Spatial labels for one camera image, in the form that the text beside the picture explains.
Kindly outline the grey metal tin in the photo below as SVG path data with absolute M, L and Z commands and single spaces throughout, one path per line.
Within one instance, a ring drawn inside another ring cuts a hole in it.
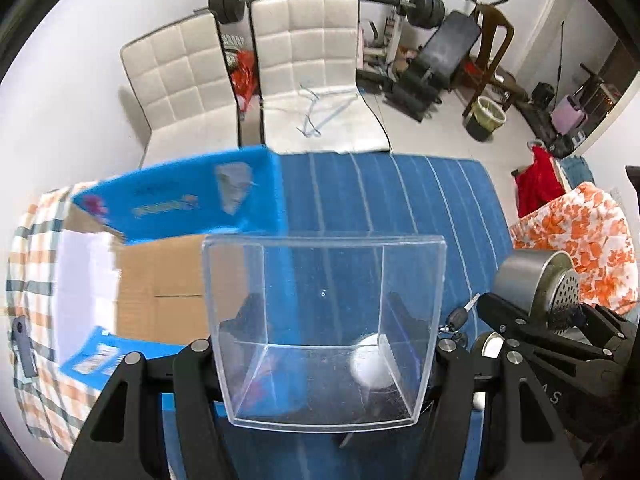
M 500 264 L 491 291 L 536 321 L 580 303 L 578 273 L 562 250 L 514 250 Z

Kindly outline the clear plastic cube box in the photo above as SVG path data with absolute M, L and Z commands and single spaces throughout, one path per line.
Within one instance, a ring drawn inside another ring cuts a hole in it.
M 229 422 L 346 434 L 414 425 L 430 382 L 447 245 L 434 235 L 214 235 L 202 247 L 210 340 Z M 394 384 L 349 358 L 378 335 Z

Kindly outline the white earbuds case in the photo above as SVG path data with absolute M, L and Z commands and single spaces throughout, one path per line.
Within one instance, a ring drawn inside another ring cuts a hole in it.
M 482 412 L 486 405 L 486 393 L 476 392 L 473 394 L 473 408 L 475 411 Z

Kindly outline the black car keys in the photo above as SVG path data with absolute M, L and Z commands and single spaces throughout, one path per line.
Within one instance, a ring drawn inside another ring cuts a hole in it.
M 480 295 L 475 294 L 463 307 L 457 307 L 452 310 L 448 314 L 445 323 L 439 326 L 439 333 L 455 334 L 461 330 L 468 322 L 472 307 L 476 305 L 478 298 L 480 298 Z

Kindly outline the checked orange green cloth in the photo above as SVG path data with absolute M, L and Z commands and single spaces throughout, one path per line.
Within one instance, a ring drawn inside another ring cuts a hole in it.
M 2 313 L 10 324 L 26 323 L 35 376 L 28 377 L 9 336 L 9 362 L 15 400 L 28 432 L 65 454 L 72 449 L 99 391 L 58 371 L 54 350 L 54 264 L 64 220 L 74 195 L 90 188 L 80 182 L 40 195 L 14 231 L 6 265 L 6 300 Z

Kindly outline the orange floral cushion chair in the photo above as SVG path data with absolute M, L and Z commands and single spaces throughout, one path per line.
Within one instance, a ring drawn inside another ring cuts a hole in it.
M 636 248 L 623 208 L 591 182 L 510 226 L 516 249 L 562 250 L 572 258 L 580 299 L 619 315 L 639 302 Z

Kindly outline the blue smartphone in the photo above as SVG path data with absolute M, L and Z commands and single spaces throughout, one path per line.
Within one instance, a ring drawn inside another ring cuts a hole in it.
M 12 341 L 23 375 L 29 379 L 36 377 L 37 367 L 32 356 L 32 341 L 28 333 L 27 318 L 24 315 L 14 318 L 12 322 Z

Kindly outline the blue cardboard box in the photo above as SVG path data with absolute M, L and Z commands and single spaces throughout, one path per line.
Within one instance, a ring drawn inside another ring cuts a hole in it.
M 281 161 L 253 146 L 163 162 L 70 199 L 55 261 L 55 362 L 102 389 L 129 351 L 167 356 L 209 334 L 209 235 L 286 227 Z

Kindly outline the blue striped tablecloth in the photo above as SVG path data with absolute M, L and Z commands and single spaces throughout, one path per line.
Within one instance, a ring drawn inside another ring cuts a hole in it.
M 485 168 L 284 156 L 280 240 L 205 247 L 205 298 L 240 479 L 405 479 L 428 425 L 428 343 L 512 245 Z

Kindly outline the pink small suitcase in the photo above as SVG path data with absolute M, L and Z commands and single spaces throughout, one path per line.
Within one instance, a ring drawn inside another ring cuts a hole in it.
M 565 136 L 581 127 L 587 119 L 587 114 L 576 96 L 564 96 L 552 110 L 550 119 L 556 133 Z

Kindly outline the brown wooden chair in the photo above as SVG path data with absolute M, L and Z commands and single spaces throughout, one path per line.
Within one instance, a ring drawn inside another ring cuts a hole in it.
M 506 92 L 506 102 L 502 104 L 502 109 L 506 112 L 516 101 L 524 101 L 527 98 L 527 92 L 518 85 L 511 74 L 506 76 L 505 81 L 497 78 L 501 61 L 514 37 L 513 25 L 499 9 L 499 6 L 508 3 L 509 0 L 465 1 L 474 4 L 470 17 L 480 26 L 480 50 L 476 58 L 468 55 L 462 64 L 462 79 L 467 79 L 474 89 L 462 116 L 469 116 L 474 103 L 487 86 Z

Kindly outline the right white padded chair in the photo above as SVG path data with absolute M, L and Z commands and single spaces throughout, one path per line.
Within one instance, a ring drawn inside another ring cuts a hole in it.
M 250 31 L 260 105 L 266 96 L 294 91 L 300 84 L 358 89 L 359 11 L 359 0 L 254 0 Z M 262 130 L 262 142 L 279 155 L 390 150 L 383 125 L 361 93 L 321 132 L 320 138 L 305 139 Z

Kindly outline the white padded chair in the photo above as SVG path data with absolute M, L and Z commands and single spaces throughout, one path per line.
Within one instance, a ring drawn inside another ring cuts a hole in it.
M 260 105 L 266 96 L 294 91 L 300 84 L 358 89 L 359 11 L 359 0 L 254 0 L 250 31 Z M 361 93 L 321 132 L 320 138 L 305 139 L 262 130 L 262 142 L 279 155 L 390 150 L 383 125 Z
M 240 147 L 240 109 L 214 14 L 131 41 L 120 59 L 151 131 L 144 168 Z

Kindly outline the white barbell rack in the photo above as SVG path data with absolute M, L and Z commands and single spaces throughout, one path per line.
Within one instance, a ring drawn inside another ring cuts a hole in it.
M 401 37 L 401 29 L 406 20 L 410 0 L 396 0 L 392 4 L 392 12 L 387 15 L 384 29 L 383 50 L 386 65 L 390 65 L 396 58 Z

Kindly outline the left white padded chair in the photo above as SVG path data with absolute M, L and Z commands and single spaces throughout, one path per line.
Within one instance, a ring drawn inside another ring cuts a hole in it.
M 144 168 L 240 147 L 240 109 L 214 14 L 131 41 L 120 59 L 151 131 Z

